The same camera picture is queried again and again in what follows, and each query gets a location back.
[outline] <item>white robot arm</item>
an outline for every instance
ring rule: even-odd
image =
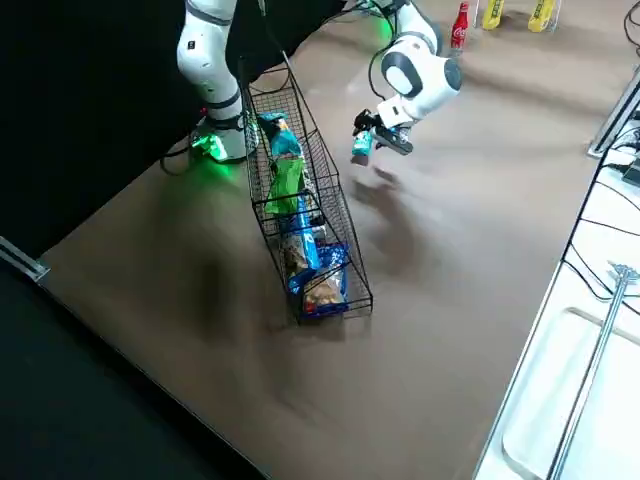
[[[225,52],[236,0],[185,0],[178,68],[207,107],[205,128],[220,138],[227,159],[246,155],[242,99]]]
[[[206,102],[204,121],[221,139],[227,157],[242,158],[246,154],[242,100],[225,60],[236,0],[185,0],[185,6],[178,67]],[[461,74],[455,60],[438,56],[442,49],[438,27],[411,0],[383,0],[378,7],[395,27],[381,68],[396,95],[378,105],[378,114],[365,111],[354,123],[356,129],[372,130],[381,144],[406,155],[412,150],[408,129],[457,95]]]
[[[438,56],[438,26],[410,0],[387,0],[382,12],[397,25],[395,40],[382,57],[382,75],[397,95],[378,105],[387,128],[422,120],[450,98],[462,83],[454,59]]]

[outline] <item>green led light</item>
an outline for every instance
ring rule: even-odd
[[[233,175],[233,171],[229,165],[224,165],[222,163],[209,162],[207,164],[207,169],[209,170],[209,173],[218,177],[230,178]]]
[[[380,39],[382,42],[380,45],[387,45],[391,41],[391,25],[384,18],[378,18],[378,32],[380,33]]]
[[[220,137],[213,133],[203,135],[197,138],[192,144],[192,147],[198,147],[204,155],[208,155],[218,162],[222,162],[229,158],[226,149],[222,143]]]

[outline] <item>packaged food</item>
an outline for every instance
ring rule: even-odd
[[[371,147],[373,146],[373,136],[369,130],[363,130],[353,139],[353,147],[351,148],[351,154],[354,156],[368,157],[371,153]]]
[[[290,215],[298,210],[300,175],[304,167],[302,158],[279,158],[273,162],[273,181],[269,189],[269,200],[265,212],[274,215]]]
[[[347,247],[339,243],[318,247],[318,257],[321,265],[318,275],[328,276],[305,292],[302,303],[304,317],[336,315],[349,309],[346,284]]]
[[[318,193],[316,190],[315,183],[311,180],[311,175],[309,175],[309,169],[307,166],[307,162],[302,157],[302,161],[304,162],[304,166],[302,167],[302,175],[300,176],[300,189],[306,190],[310,195],[305,195],[305,201],[307,203],[307,210],[309,210],[309,221],[313,227],[321,228],[325,230],[325,218],[322,212],[319,209],[319,205],[316,204],[318,199]]]
[[[320,268],[320,259],[306,206],[302,196],[294,197],[298,202],[298,213],[291,219],[280,222],[282,233],[282,255],[287,275],[287,288],[291,293],[299,293]]]
[[[291,129],[289,129],[286,118],[287,115],[282,112],[261,113],[258,114],[258,125],[260,125],[260,128],[269,139],[272,155],[285,155],[287,153],[302,155],[300,143]]]

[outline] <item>metal rod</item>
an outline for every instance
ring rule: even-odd
[[[0,236],[0,260],[4,260],[17,270],[38,283],[49,272],[49,267],[32,259],[9,240]]]
[[[640,102],[640,68],[635,74],[622,96],[605,120],[596,137],[589,145],[587,154],[593,158],[602,158],[604,153],[613,145],[616,137],[629,121]]]
[[[560,477],[562,476],[567,457],[569,456],[569,451],[571,450],[571,444],[573,443],[578,425],[580,424],[580,417],[584,411],[591,387],[593,386],[593,381],[598,373],[600,362],[602,361],[604,351],[607,348],[607,343],[611,337],[611,332],[613,331],[613,326],[615,324],[618,311],[620,310],[620,305],[622,305],[622,302],[624,301],[624,293],[629,283],[637,278],[635,271],[627,266],[620,266],[617,271],[619,274],[618,282],[616,290],[613,293],[613,299],[611,300],[609,311],[607,312],[607,317],[600,329],[600,335],[598,336],[596,345],[591,353],[589,366],[582,377],[578,395],[576,396],[573,407],[571,408],[569,419],[564,426],[564,431],[562,432],[560,443],[558,444],[553,461],[551,462],[551,467],[549,467],[547,480],[560,480]]]

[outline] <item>wire basket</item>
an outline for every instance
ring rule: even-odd
[[[243,82],[242,92],[245,103],[244,125],[246,132],[247,170],[253,210],[262,230],[265,243],[274,261],[291,310],[298,322],[303,321],[307,312],[303,309],[303,299],[312,289],[332,275],[344,274],[346,295],[341,315],[353,317],[368,315],[373,308],[373,295],[365,273],[358,238],[340,185],[338,170],[320,134],[309,107],[302,96],[291,67],[286,61],[283,66],[266,71],[256,82]],[[275,89],[259,89],[257,85],[277,84]],[[257,127],[256,115],[282,112],[286,115],[289,129],[298,139],[307,174],[307,182],[300,192],[283,197],[269,197],[274,179],[275,158],[272,155],[269,139]],[[292,154],[283,157],[296,157]],[[267,212],[269,202],[290,197],[304,200],[304,212],[291,215],[274,215]],[[296,232],[291,228],[291,217],[304,213],[311,218],[314,242],[317,246],[343,245],[347,255],[343,262],[329,270],[319,270],[297,292],[292,292],[288,284],[285,268],[283,239]]]

